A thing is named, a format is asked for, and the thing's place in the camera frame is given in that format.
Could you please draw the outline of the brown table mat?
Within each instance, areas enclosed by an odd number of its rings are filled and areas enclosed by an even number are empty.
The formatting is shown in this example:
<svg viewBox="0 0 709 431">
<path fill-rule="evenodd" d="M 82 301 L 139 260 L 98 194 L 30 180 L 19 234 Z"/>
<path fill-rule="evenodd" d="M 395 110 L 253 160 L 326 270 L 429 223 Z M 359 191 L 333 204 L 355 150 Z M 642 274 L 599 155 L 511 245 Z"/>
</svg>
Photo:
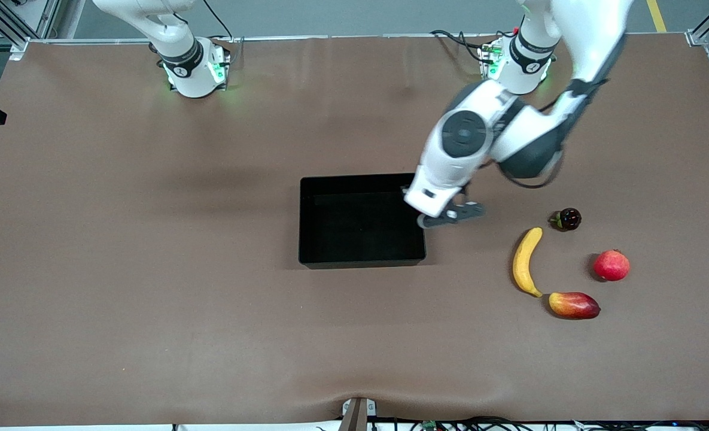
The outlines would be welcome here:
<svg viewBox="0 0 709 431">
<path fill-rule="evenodd" d="M 248 41 L 229 89 L 144 45 L 32 44 L 0 104 L 0 426 L 709 420 L 709 57 L 631 35 L 556 182 L 478 172 L 415 266 L 299 263 L 300 180 L 413 172 L 471 81 L 434 38 Z M 549 218 L 576 208 L 574 231 Z M 535 298 L 512 259 L 530 259 Z M 592 264 L 619 249 L 628 275 Z M 549 308 L 582 292 L 597 317 Z"/>
</svg>

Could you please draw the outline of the silver table edge rail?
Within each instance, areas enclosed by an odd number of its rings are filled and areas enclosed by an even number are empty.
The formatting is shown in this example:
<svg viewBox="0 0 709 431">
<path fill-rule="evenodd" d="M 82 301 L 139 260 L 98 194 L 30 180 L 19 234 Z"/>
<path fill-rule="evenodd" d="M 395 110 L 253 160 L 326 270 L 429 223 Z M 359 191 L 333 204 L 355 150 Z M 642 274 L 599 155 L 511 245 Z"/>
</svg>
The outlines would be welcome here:
<svg viewBox="0 0 709 431">
<path fill-rule="evenodd" d="M 245 41 L 297 41 L 297 40 L 327 40 L 327 39 L 351 39 L 351 38 L 434 38 L 431 33 L 420 34 L 382 34 L 382 35 L 295 35 L 295 36 L 264 36 L 264 37 L 239 37 L 239 38 L 213 38 L 217 42 L 245 42 Z M 10 51 L 24 52 L 31 44 L 51 44 L 51 45 L 146 45 L 150 41 L 146 38 L 50 38 L 33 39 L 27 38 L 23 47 L 13 46 Z"/>
</svg>

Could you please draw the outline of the yellow banana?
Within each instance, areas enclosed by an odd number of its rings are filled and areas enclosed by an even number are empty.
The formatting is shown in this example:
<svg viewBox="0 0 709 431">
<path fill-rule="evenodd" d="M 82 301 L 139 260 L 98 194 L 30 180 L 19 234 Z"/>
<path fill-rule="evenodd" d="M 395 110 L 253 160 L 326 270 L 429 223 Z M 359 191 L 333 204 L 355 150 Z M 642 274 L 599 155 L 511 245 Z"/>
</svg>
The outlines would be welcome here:
<svg viewBox="0 0 709 431">
<path fill-rule="evenodd" d="M 534 227 L 525 232 L 524 236 L 519 240 L 518 246 L 516 246 L 512 259 L 511 273 L 516 286 L 522 292 L 535 298 L 542 298 L 543 292 L 535 286 L 534 279 L 530 273 L 530 259 L 542 237 L 543 229 L 541 227 Z"/>
</svg>

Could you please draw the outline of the aluminium frame beside right arm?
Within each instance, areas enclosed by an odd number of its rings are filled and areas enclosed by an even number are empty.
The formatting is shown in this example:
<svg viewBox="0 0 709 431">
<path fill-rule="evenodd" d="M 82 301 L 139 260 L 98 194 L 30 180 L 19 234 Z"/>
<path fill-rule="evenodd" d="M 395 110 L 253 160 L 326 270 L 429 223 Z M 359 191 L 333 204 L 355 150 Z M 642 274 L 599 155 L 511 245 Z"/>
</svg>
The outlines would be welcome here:
<svg viewBox="0 0 709 431">
<path fill-rule="evenodd" d="M 29 41 L 58 35 L 65 0 L 0 0 L 0 52 L 23 53 Z"/>
</svg>

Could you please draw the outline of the black plastic box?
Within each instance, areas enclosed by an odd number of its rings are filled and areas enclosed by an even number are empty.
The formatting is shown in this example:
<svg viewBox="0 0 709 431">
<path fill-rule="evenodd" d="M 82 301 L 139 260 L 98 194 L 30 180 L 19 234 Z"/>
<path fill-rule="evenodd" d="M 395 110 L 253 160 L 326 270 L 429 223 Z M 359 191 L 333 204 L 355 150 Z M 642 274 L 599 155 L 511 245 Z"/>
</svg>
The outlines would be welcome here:
<svg viewBox="0 0 709 431">
<path fill-rule="evenodd" d="M 403 198 L 414 174 L 304 177 L 299 263 L 311 269 L 412 266 L 427 256 L 419 212 Z"/>
</svg>

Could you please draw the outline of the dark purple mangosteen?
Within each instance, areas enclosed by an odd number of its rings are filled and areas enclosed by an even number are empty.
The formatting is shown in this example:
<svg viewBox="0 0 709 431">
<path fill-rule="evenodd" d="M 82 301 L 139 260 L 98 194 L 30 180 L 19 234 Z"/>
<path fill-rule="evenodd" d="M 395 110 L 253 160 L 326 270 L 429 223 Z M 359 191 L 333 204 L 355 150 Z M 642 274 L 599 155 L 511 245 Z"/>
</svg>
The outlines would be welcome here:
<svg viewBox="0 0 709 431">
<path fill-rule="evenodd" d="M 554 229 L 562 232 L 574 231 L 579 228 L 582 222 L 582 214 L 576 208 L 563 208 L 554 212 L 549 223 Z"/>
</svg>

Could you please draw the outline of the red yellow mango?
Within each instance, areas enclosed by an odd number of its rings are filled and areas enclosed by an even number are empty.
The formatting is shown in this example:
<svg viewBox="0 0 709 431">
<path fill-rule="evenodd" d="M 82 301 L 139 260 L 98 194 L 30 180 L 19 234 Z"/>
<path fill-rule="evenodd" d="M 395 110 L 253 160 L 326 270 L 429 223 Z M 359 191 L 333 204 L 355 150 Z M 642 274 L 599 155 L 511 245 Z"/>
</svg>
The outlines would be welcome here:
<svg viewBox="0 0 709 431">
<path fill-rule="evenodd" d="M 560 317 L 587 320 L 601 312 L 598 302 L 582 292 L 554 292 L 549 295 L 549 308 Z"/>
</svg>

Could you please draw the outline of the red pomegranate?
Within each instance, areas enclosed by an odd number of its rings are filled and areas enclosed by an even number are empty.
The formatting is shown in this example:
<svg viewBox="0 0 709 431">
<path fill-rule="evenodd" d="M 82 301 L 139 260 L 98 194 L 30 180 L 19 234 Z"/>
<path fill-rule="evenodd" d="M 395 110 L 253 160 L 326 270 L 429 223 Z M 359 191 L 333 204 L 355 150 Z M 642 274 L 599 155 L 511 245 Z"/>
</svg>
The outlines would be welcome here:
<svg viewBox="0 0 709 431">
<path fill-rule="evenodd" d="M 605 281 L 620 281 L 631 269 L 628 258 L 619 249 L 603 251 L 592 264 L 593 272 Z"/>
</svg>

